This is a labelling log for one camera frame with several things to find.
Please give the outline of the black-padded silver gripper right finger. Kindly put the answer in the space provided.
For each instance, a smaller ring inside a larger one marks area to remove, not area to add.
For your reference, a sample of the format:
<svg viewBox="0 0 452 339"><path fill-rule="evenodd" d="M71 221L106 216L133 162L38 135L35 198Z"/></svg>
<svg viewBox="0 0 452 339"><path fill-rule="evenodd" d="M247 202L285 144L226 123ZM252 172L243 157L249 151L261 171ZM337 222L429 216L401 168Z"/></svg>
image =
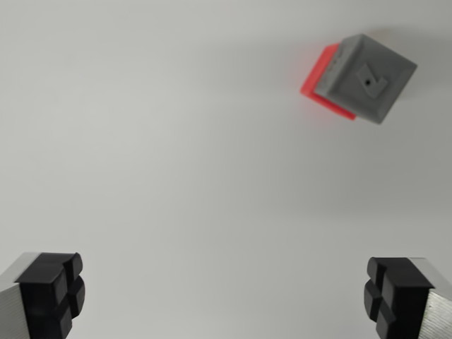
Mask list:
<svg viewBox="0 0 452 339"><path fill-rule="evenodd" d="M371 257L364 308L380 338L450 338L451 282L425 258Z"/></svg>

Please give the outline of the black-padded silver gripper left finger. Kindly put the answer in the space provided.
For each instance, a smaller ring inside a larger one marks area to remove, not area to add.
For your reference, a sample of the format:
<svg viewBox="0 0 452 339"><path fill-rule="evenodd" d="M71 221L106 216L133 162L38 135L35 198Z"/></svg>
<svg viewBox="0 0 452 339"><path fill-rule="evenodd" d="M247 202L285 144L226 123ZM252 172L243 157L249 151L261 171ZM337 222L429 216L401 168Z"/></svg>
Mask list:
<svg viewBox="0 0 452 339"><path fill-rule="evenodd" d="M1 337L67 338L85 301L78 253L25 252L1 274Z"/></svg>

